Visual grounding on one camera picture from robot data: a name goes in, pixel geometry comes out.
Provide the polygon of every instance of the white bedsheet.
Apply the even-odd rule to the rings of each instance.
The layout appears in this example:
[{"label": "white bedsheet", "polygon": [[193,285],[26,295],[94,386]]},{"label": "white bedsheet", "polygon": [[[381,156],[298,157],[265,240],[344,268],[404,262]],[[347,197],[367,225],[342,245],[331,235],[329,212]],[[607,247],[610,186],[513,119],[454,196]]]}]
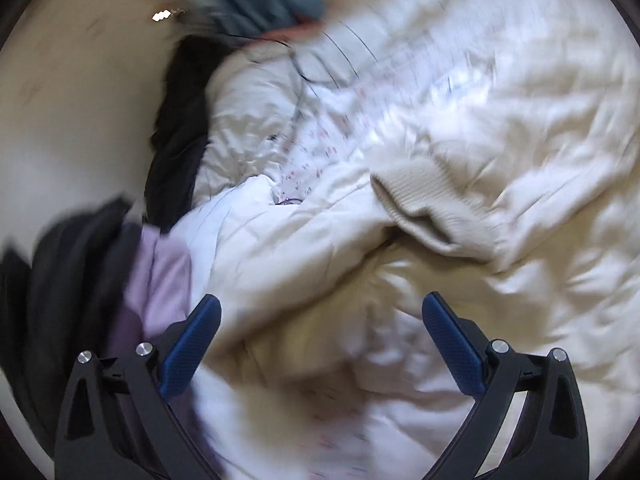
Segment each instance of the white bedsheet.
[{"label": "white bedsheet", "polygon": [[[194,302],[223,304],[195,384],[231,478],[421,478],[470,407],[419,319],[432,290],[489,338],[568,351],[595,478],[640,414],[638,47],[622,19],[608,0],[344,0],[326,31],[301,64],[342,88],[245,54],[216,75],[194,202],[244,184],[174,231]],[[302,205],[274,205],[282,147],[327,126],[348,147]],[[369,185],[385,153],[436,156],[499,217],[491,264],[389,238]]]}]

